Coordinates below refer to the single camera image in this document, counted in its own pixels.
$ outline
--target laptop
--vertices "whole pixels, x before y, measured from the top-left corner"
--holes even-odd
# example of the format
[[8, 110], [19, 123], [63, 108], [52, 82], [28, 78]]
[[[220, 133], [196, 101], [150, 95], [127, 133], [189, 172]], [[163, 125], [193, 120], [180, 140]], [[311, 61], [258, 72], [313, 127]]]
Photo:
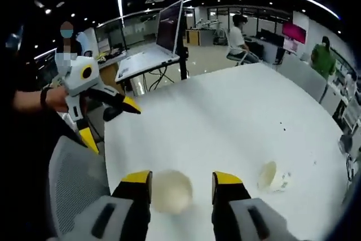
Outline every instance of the laptop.
[[179, 60], [175, 51], [182, 8], [183, 0], [180, 0], [159, 12], [156, 42], [148, 49], [120, 61], [116, 82]]

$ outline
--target face mask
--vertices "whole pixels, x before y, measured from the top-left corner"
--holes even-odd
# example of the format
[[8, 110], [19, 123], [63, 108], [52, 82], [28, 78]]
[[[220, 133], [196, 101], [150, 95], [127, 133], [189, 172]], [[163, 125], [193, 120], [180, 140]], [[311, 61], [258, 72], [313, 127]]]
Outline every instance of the face mask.
[[72, 29], [61, 29], [60, 34], [63, 36], [63, 38], [70, 38], [73, 35]]

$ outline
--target computer monitor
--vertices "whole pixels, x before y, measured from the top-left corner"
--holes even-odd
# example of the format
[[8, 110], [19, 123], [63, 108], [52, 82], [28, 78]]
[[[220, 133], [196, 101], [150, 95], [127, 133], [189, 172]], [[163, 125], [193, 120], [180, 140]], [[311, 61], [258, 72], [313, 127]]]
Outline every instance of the computer monitor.
[[159, 13], [157, 45], [170, 51], [173, 55], [177, 49], [179, 22], [181, 21], [183, 0], [175, 2]]
[[282, 34], [300, 43], [306, 43], [306, 31], [298, 25], [286, 22], [283, 24]]

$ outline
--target black wristwatch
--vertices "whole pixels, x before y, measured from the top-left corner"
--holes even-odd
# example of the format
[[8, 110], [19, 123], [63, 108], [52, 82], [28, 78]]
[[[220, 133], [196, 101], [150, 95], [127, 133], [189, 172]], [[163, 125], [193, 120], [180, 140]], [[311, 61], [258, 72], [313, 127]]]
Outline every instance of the black wristwatch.
[[41, 93], [40, 93], [40, 105], [43, 109], [49, 109], [49, 106], [46, 103], [46, 95], [48, 90], [50, 90], [50, 87], [45, 87], [44, 89], [42, 89]]

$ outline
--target person in green shirt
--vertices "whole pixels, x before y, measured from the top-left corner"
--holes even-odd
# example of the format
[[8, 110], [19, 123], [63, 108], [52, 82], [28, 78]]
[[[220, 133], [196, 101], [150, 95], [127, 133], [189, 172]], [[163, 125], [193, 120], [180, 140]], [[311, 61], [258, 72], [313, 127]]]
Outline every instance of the person in green shirt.
[[334, 73], [336, 60], [329, 51], [329, 39], [322, 38], [322, 44], [316, 45], [311, 55], [312, 68], [322, 75], [326, 80]]

